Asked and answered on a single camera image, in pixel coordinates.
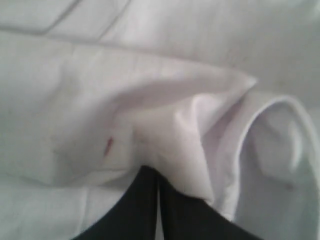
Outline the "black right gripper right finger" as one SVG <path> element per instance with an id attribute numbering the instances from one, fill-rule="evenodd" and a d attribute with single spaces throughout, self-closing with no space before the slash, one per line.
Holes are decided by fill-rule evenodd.
<path id="1" fill-rule="evenodd" d="M 161 223 L 165 240 L 256 240 L 205 201 L 186 196 L 159 176 Z"/>

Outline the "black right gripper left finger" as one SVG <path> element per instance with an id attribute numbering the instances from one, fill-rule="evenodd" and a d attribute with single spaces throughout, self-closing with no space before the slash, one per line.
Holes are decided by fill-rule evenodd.
<path id="1" fill-rule="evenodd" d="M 158 174 L 143 166 L 120 200 L 75 240 L 154 240 Z"/>

